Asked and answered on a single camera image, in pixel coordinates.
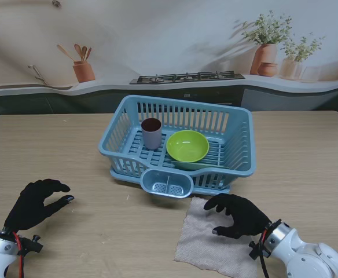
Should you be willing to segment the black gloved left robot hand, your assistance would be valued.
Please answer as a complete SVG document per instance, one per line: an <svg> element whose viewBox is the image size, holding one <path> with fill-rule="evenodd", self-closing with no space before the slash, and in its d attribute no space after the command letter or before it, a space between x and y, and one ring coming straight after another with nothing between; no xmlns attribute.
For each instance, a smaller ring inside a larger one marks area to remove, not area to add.
<svg viewBox="0 0 338 278"><path fill-rule="evenodd" d="M74 200L65 195L57 201L44 205L45 199L57 192L69 192L68 185L59 180L45 179L30 182L20 193L6 218L3 228L6 233L25 231L40 224Z"/></svg>

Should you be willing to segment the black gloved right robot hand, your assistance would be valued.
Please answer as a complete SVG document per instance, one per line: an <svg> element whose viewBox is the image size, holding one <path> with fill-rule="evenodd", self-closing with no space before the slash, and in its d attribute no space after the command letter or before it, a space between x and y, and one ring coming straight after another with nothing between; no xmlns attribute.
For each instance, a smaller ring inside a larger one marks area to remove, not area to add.
<svg viewBox="0 0 338 278"><path fill-rule="evenodd" d="M250 200L235 194L218 194L204 205L204 210L215 208L217 213L225 210L225 215L232 216L233 225L229 227L218 226L212 233L232 239L256 236L262 233L271 224L271 220Z"/></svg>

